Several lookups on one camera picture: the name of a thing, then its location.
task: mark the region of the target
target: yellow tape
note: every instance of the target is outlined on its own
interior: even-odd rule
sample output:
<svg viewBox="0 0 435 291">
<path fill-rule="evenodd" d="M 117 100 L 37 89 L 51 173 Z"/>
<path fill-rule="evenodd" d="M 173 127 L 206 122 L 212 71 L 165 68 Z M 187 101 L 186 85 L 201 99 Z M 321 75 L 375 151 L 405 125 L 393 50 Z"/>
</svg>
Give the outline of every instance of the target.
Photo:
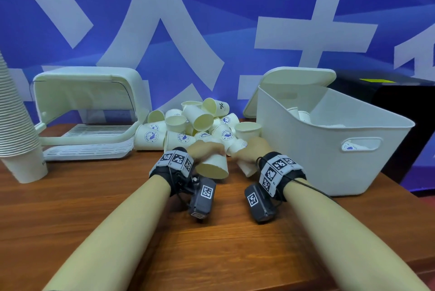
<svg viewBox="0 0 435 291">
<path fill-rule="evenodd" d="M 389 82 L 389 83 L 395 83 L 395 81 L 389 81 L 389 80 L 384 80 L 384 79 L 360 79 L 363 81 L 368 81 L 368 82 Z"/>
</svg>

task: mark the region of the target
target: hand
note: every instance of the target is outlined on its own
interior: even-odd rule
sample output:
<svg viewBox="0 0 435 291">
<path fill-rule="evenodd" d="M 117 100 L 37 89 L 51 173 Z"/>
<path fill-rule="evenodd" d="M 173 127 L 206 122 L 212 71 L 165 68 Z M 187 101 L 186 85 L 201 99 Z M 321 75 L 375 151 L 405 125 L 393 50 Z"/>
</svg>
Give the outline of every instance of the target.
<svg viewBox="0 0 435 291">
<path fill-rule="evenodd" d="M 255 164 L 258 157 L 263 157 L 272 151 L 274 150 L 265 139 L 262 139 L 261 137 L 253 137 L 247 141 L 246 148 L 243 148 L 232 155 L 232 159 Z"/>
<path fill-rule="evenodd" d="M 203 162 L 210 156 L 216 154 L 226 156 L 225 147 L 222 143 L 204 142 L 202 140 L 198 140 L 189 146 L 187 151 L 194 162 Z"/>
</svg>

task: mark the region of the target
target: wooden table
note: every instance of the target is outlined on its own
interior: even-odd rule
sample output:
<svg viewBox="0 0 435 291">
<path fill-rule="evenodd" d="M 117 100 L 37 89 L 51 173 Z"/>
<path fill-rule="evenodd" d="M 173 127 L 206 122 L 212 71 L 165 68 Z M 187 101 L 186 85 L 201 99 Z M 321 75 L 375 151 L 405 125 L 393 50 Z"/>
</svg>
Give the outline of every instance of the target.
<svg viewBox="0 0 435 291">
<path fill-rule="evenodd" d="M 65 125 L 49 129 L 62 134 Z M 0 167 L 0 290 L 39 291 L 103 219 L 147 180 L 161 152 L 123 160 L 49 163 L 46 178 L 19 184 Z M 290 205 L 256 224 L 233 162 L 217 185 L 208 221 L 168 202 L 130 290 L 335 290 Z M 340 204 L 383 239 L 422 279 L 435 271 L 435 211 L 384 175 Z"/>
</svg>

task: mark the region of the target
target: red floor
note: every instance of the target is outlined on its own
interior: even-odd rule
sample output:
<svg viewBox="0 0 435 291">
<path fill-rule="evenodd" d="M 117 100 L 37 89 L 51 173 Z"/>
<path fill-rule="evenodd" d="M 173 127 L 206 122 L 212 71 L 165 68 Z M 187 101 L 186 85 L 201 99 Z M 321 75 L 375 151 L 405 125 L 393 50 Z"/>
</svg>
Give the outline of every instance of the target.
<svg viewBox="0 0 435 291">
<path fill-rule="evenodd" d="M 420 199 L 435 208 L 435 196 L 421 197 Z M 435 291 L 435 278 L 429 283 L 429 288 Z"/>
</svg>

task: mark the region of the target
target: person's right arm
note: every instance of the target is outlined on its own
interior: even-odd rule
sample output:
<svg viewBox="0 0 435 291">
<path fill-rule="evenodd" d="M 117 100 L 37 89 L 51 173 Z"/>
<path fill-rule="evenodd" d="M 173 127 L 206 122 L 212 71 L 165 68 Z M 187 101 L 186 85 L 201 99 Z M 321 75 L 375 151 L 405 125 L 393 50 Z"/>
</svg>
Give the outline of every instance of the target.
<svg viewBox="0 0 435 291">
<path fill-rule="evenodd" d="M 272 151 L 264 139 L 254 138 L 233 158 L 253 163 Z M 333 200 L 296 182 L 283 192 L 343 291 L 429 290 L 388 245 Z"/>
</svg>

